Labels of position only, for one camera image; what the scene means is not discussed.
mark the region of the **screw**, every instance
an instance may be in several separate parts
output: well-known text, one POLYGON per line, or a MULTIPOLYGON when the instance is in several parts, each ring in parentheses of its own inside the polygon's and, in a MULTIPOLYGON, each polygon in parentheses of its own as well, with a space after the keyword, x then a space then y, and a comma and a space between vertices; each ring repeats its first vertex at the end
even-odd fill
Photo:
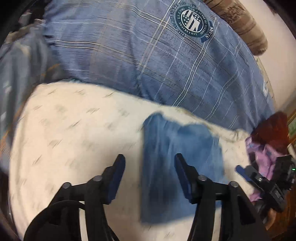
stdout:
POLYGON ((95 177, 93 178, 93 180, 94 180, 95 182, 99 182, 100 180, 102 180, 102 176, 95 176, 95 177))
POLYGON ((237 188, 239 186, 239 184, 235 181, 231 181, 230 182, 231 186, 233 186, 234 188, 237 188))
POLYGON ((71 186, 71 183, 64 183, 63 184, 63 188, 65 188, 65 189, 67 189, 67 188, 69 188, 71 186))
POLYGON ((204 175, 199 175, 198 179, 201 180, 201 181, 205 181, 207 179, 207 177, 204 176, 204 175))

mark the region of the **purple cloth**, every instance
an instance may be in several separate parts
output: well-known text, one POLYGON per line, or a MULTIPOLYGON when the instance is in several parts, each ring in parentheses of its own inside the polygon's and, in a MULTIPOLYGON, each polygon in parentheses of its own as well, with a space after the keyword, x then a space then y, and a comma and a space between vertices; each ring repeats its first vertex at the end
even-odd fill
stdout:
MULTIPOLYGON (((277 152, 270 145, 260 145, 259 143, 252 142, 252 137, 246 139, 247 153, 255 153, 255 160, 259 167, 259 173, 271 180, 274 173, 274 166, 276 164, 276 159, 280 156, 285 156, 277 152)), ((254 193, 249 196, 251 202, 260 199, 260 192, 255 189, 254 193)))

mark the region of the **red cloth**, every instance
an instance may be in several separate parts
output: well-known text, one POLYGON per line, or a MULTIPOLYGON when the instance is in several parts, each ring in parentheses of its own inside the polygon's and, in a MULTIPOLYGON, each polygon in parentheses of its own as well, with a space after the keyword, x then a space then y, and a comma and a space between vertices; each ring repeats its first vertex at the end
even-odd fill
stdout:
POLYGON ((252 132, 251 137, 254 142, 262 145, 269 144, 282 154, 288 154, 289 129, 288 117, 283 112, 277 112, 262 121, 252 132))

